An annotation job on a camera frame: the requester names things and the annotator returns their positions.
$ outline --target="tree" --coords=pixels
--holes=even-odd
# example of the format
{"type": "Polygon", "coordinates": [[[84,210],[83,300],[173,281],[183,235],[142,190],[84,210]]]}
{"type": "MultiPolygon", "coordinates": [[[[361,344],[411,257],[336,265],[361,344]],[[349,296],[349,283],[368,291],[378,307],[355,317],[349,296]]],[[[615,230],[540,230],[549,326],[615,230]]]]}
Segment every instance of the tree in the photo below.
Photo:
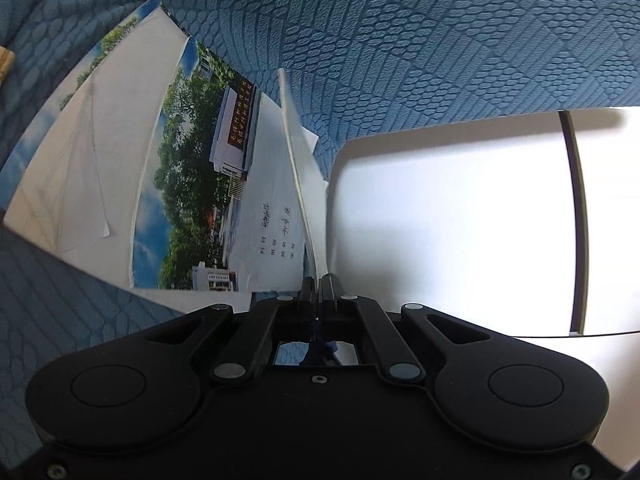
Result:
{"type": "Polygon", "coordinates": [[[60,101],[60,111],[62,111],[64,109],[64,107],[66,106],[66,104],[71,101],[71,98],[74,96],[74,92],[72,92],[71,94],[67,94],[65,95],[64,99],[62,99],[62,101],[60,101]]]}
{"type": "Polygon", "coordinates": [[[127,23],[114,28],[109,34],[107,34],[100,40],[102,52],[105,55],[110,53],[114,48],[116,48],[118,43],[120,43],[127,37],[127,34],[131,32],[131,30],[138,24],[138,22],[139,19],[134,16],[127,23]]]}
{"type": "Polygon", "coordinates": [[[217,267],[222,261],[223,249],[210,236],[207,214],[214,207],[224,209],[229,204],[229,177],[213,169],[209,149],[225,86],[239,76],[197,45],[201,58],[218,60],[216,76],[208,81],[197,71],[187,76],[178,68],[162,102],[166,124],[154,185],[162,192],[172,231],[160,267],[161,288],[191,288],[193,266],[204,262],[207,267],[217,267]]]}
{"type": "Polygon", "coordinates": [[[223,94],[219,81],[209,82],[197,72],[188,78],[178,69],[162,103],[167,122],[154,184],[162,191],[165,214],[173,226],[192,221],[204,228],[207,212],[228,204],[228,176],[217,173],[209,161],[223,94]]]}
{"type": "Polygon", "coordinates": [[[174,227],[169,249],[160,267],[161,288],[192,288],[191,269],[199,262],[214,267],[222,257],[222,248],[216,246],[209,233],[193,222],[174,227]]]}
{"type": "Polygon", "coordinates": [[[78,82],[78,86],[76,87],[76,90],[78,88],[80,88],[82,86],[82,83],[84,83],[86,81],[86,79],[91,75],[91,72],[89,72],[88,70],[85,72],[82,72],[79,76],[78,79],[76,80],[78,82]]]}

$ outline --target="page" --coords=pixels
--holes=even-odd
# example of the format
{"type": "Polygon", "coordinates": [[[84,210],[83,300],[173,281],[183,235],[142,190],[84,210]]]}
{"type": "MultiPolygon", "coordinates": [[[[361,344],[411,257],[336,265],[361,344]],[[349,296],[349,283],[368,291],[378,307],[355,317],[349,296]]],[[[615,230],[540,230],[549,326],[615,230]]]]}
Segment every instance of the page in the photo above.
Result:
{"type": "MultiPolygon", "coordinates": [[[[300,132],[311,156],[318,137],[300,132]]],[[[216,295],[243,310],[302,283],[282,110],[160,0],[46,101],[0,170],[0,208],[41,249],[183,312],[216,295]]]]}
{"type": "Polygon", "coordinates": [[[289,161],[293,168],[298,202],[302,210],[305,226],[307,250],[316,280],[324,276],[326,262],[326,182],[313,154],[305,142],[300,118],[293,104],[287,75],[278,71],[280,81],[280,102],[284,117],[289,161]]]}

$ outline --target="blue mattress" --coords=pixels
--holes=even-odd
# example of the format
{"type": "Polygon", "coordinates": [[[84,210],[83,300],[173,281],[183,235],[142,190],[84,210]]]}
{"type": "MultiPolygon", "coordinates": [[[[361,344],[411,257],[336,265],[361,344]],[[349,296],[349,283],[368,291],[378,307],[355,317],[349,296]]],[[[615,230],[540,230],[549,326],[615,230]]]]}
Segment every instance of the blue mattress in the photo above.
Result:
{"type": "MultiPolygon", "coordinates": [[[[0,88],[0,164],[53,89],[145,0],[0,0],[16,54],[0,88]]],[[[163,0],[278,100],[289,69],[326,176],[346,140],[560,108],[639,105],[640,0],[163,0]]],[[[175,316],[0,233],[0,460],[38,447],[24,409],[56,356],[175,316]]]]}

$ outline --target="red sign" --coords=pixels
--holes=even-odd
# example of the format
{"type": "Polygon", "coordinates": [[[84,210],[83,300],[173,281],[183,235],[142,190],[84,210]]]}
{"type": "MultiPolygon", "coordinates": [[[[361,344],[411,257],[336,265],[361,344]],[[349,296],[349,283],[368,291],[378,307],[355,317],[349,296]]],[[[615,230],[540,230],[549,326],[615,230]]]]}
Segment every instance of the red sign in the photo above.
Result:
{"type": "Polygon", "coordinates": [[[251,97],[254,94],[254,85],[249,80],[242,77],[236,97],[236,106],[234,107],[233,118],[231,119],[231,128],[229,129],[229,137],[226,140],[232,146],[239,150],[244,150],[244,138],[246,137],[249,125],[249,114],[251,113],[251,97]]]}

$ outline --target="black edge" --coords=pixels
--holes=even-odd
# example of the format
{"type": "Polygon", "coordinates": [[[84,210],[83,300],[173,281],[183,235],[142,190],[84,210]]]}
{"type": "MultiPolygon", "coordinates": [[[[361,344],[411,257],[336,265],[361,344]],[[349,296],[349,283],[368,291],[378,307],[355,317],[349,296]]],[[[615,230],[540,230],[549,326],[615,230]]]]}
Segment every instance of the black edge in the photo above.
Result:
{"type": "Polygon", "coordinates": [[[640,480],[640,461],[620,477],[620,480],[640,480]]]}
{"type": "Polygon", "coordinates": [[[558,112],[562,134],[569,158],[569,171],[574,192],[575,213],[575,286],[574,308],[571,313],[569,332],[575,335],[584,333],[584,320],[587,314],[587,292],[589,288],[589,229],[587,222],[587,203],[582,179],[580,153],[575,138],[574,123],[567,110],[558,112]]]}

